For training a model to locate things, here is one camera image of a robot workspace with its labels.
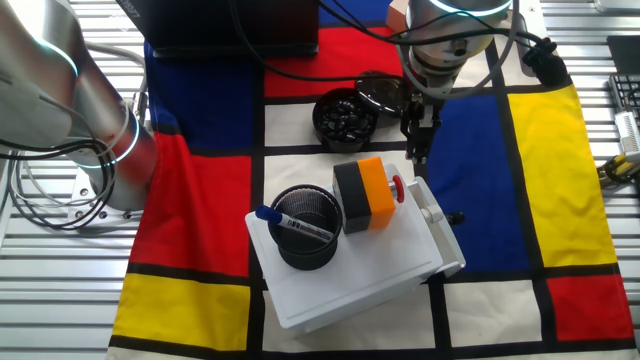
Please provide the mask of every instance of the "blue square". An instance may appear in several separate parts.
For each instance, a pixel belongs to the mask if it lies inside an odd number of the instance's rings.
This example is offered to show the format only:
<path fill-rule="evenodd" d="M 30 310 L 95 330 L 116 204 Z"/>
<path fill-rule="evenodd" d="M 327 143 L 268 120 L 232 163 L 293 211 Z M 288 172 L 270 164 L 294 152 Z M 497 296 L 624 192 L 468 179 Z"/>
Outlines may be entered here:
<path fill-rule="evenodd" d="M 349 18 L 342 10 L 340 10 L 332 1 L 325 1 L 329 7 L 339 12 L 341 15 Z M 359 21 L 362 22 L 385 22 L 387 13 L 389 12 L 390 0 L 342 0 L 340 1 L 350 13 L 352 13 Z M 320 9 L 320 24 L 342 24 L 340 20 L 329 15 L 323 9 Z"/>
<path fill-rule="evenodd" d="M 179 128 L 189 147 L 252 147 L 254 80 L 248 59 L 158 60 L 148 44 L 145 55 L 153 121 Z"/>
<path fill-rule="evenodd" d="M 427 168 L 429 186 L 445 213 L 462 211 L 453 232 L 465 271 L 529 268 L 494 96 L 448 101 Z"/>

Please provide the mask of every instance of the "yellow square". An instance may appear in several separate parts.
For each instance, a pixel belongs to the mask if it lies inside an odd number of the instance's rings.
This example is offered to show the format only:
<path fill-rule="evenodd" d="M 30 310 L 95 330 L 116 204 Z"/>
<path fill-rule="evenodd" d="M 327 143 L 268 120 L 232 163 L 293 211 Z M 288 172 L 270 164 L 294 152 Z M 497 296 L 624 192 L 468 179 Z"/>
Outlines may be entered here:
<path fill-rule="evenodd" d="M 509 103 L 545 267 L 615 263 L 575 87 Z"/>
<path fill-rule="evenodd" d="M 245 350 L 249 288 L 127 274 L 113 335 Z"/>

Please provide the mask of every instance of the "orange block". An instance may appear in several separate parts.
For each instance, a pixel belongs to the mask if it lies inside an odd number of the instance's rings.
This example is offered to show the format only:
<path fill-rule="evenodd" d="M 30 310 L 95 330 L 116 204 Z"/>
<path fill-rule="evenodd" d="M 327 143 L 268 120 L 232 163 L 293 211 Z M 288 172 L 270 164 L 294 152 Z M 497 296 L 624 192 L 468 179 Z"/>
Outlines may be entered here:
<path fill-rule="evenodd" d="M 369 229 L 382 229 L 389 225 L 396 205 L 389 188 L 389 181 L 384 172 L 384 165 L 380 157 L 358 161 L 358 168 L 364 184 L 369 208 L 371 209 L 371 222 Z"/>

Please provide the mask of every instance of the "black and orange block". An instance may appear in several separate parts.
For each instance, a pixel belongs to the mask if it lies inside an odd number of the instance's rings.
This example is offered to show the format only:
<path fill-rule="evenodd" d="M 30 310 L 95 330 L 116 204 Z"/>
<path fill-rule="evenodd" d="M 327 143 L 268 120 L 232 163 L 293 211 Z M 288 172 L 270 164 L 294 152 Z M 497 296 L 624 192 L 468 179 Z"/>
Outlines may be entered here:
<path fill-rule="evenodd" d="M 342 206 L 345 234 L 385 228 L 396 210 L 379 157 L 334 166 L 333 191 Z"/>

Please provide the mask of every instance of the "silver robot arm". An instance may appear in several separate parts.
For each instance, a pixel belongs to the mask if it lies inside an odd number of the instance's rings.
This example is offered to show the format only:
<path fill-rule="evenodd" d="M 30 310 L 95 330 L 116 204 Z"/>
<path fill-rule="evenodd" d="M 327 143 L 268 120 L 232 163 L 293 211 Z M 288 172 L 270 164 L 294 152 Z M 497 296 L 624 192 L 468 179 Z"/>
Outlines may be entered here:
<path fill-rule="evenodd" d="M 406 24 L 407 28 L 412 28 L 447 13 L 464 10 L 495 28 L 507 17 L 511 4 L 512 0 L 410 0 Z M 483 29 L 486 29 L 485 25 L 476 19 L 455 14 L 438 20 L 433 26 L 410 32 L 408 38 L 425 40 Z M 448 94 L 460 70 L 469 58 L 484 51 L 492 39 L 493 35 L 485 35 L 430 45 L 398 47 L 405 76 L 413 78 L 411 102 L 401 122 L 401 131 L 407 137 L 407 159 L 414 163 L 426 161 L 433 137 L 440 126 L 439 111 L 445 100 L 451 97 Z"/>
<path fill-rule="evenodd" d="M 157 157 L 154 140 L 89 55 L 65 0 L 0 0 L 0 114 L 0 139 L 13 143 L 50 147 L 92 136 L 103 141 L 117 162 L 107 204 L 144 207 Z M 68 156 L 91 177 L 94 190 L 101 188 L 95 154 Z"/>

